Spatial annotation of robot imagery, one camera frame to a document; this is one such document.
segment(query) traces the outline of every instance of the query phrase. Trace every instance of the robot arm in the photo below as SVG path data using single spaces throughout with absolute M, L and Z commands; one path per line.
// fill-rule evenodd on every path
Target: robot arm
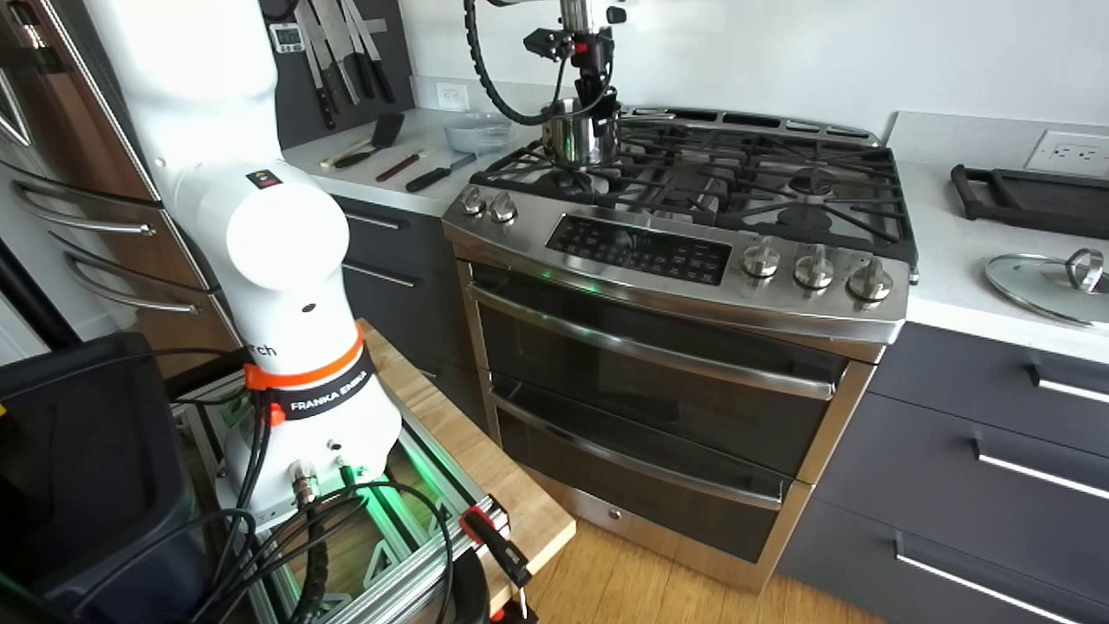
M 276 398 L 268 455 L 251 427 L 228 446 L 228 488 L 251 483 L 260 527 L 294 514 L 300 470 L 382 476 L 399 436 L 343 290 L 347 217 L 281 159 L 276 69 L 258 0 L 86 0 L 140 149 L 175 220 L 205 254 L 252 366 Z

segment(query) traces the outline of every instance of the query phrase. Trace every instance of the double oven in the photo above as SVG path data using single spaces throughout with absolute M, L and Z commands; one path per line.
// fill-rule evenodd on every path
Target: double oven
M 845 178 L 862 153 L 882 164 L 870 183 L 892 183 L 892 154 L 856 139 L 823 146 L 824 164 L 778 164 L 812 141 L 673 115 L 624 122 L 605 168 L 549 168 L 527 146 L 443 213 L 484 428 L 577 516 L 750 590 L 778 568 L 898 337 L 912 275 L 873 243 L 787 234 L 781 217 L 722 225 L 740 217 L 724 213 L 736 181 L 759 165 L 769 189 L 812 189 L 824 181 L 802 178 Z M 900 209 L 898 187 L 840 197 Z M 884 228 L 912 234 L 910 217 Z M 812 262 L 829 283 L 803 286 Z

